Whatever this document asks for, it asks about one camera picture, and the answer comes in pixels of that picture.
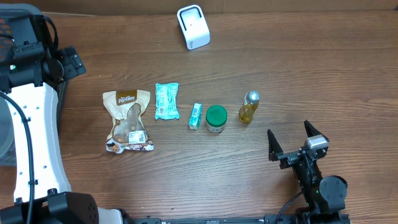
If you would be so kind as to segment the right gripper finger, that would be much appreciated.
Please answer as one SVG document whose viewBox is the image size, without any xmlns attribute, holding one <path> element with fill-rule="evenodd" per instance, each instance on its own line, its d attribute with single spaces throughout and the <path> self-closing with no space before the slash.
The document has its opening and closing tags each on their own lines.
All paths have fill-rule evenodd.
<svg viewBox="0 0 398 224">
<path fill-rule="evenodd" d="M 304 127 L 308 138 L 322 135 L 308 120 L 304 121 Z"/>
<path fill-rule="evenodd" d="M 284 152 L 270 129 L 267 130 L 267 137 L 269 142 L 269 160 L 278 161 L 278 157 L 283 155 Z"/>
</svg>

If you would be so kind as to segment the yellow bottle silver cap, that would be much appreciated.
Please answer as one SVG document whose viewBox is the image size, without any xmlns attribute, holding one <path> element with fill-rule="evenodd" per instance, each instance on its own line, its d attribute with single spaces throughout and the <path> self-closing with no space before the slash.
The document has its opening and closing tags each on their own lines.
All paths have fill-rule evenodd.
<svg viewBox="0 0 398 224">
<path fill-rule="evenodd" d="M 246 93 L 243 105 L 239 110 L 239 120 L 242 123 L 250 123 L 254 116 L 254 112 L 259 106 L 260 94 L 258 91 L 252 90 Z"/>
</svg>

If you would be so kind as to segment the green lid jar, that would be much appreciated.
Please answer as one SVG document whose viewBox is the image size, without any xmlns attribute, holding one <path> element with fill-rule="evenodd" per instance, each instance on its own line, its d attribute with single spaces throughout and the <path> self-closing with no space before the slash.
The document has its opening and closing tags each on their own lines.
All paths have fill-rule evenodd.
<svg viewBox="0 0 398 224">
<path fill-rule="evenodd" d="M 210 106 L 206 112 L 206 128 L 212 133 L 224 130 L 228 119 L 227 111 L 221 105 Z"/>
</svg>

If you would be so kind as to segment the small kleenex tissue pack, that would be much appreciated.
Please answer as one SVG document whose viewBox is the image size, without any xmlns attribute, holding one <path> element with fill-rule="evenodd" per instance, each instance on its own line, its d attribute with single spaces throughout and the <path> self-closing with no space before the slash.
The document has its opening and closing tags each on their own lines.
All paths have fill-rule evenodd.
<svg viewBox="0 0 398 224">
<path fill-rule="evenodd" d="M 190 119 L 188 122 L 188 126 L 190 129 L 197 130 L 201 124 L 201 116 L 202 116 L 202 104 L 195 103 L 192 108 L 192 112 L 190 115 Z"/>
</svg>

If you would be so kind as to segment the snack packet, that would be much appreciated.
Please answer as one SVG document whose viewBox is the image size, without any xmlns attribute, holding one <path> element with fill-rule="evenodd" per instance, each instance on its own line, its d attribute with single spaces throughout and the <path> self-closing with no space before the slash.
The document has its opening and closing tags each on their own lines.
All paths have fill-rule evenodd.
<svg viewBox="0 0 398 224">
<path fill-rule="evenodd" d="M 103 104 L 113 119 L 106 140 L 106 150 L 116 154 L 124 151 L 153 151 L 154 143 L 144 128 L 141 116 L 150 102 L 145 90 L 109 91 L 103 93 Z"/>
</svg>

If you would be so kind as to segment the teal tissue pack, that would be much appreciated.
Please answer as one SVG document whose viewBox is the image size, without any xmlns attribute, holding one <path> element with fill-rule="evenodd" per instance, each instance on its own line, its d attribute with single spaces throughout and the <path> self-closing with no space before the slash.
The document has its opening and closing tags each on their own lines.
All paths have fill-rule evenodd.
<svg viewBox="0 0 398 224">
<path fill-rule="evenodd" d="M 179 119 L 177 109 L 178 83 L 155 84 L 155 119 Z"/>
</svg>

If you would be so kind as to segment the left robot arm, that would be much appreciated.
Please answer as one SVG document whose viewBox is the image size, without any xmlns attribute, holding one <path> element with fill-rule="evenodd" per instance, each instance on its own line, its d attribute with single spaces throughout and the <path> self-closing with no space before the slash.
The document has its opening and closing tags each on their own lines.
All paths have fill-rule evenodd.
<svg viewBox="0 0 398 224">
<path fill-rule="evenodd" d="M 13 41 L 1 62 L 1 97 L 7 101 L 16 145 L 14 205 L 2 223 L 127 223 L 119 209 L 97 206 L 90 194 L 73 192 L 60 155 L 58 85 L 86 69 L 73 47 L 58 47 L 50 18 L 2 10 Z"/>
</svg>

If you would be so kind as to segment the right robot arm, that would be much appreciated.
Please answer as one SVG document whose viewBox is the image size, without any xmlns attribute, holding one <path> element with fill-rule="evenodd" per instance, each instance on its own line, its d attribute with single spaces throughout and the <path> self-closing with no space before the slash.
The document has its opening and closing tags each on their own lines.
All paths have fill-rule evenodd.
<svg viewBox="0 0 398 224">
<path fill-rule="evenodd" d="M 307 139 L 297 151 L 284 153 L 269 129 L 269 160 L 279 161 L 281 169 L 292 168 L 300 192 L 279 210 L 265 215 L 265 223 L 350 223 L 343 215 L 348 184 L 338 175 L 323 177 L 317 160 L 327 155 L 330 140 L 309 121 L 304 121 Z"/>
</svg>

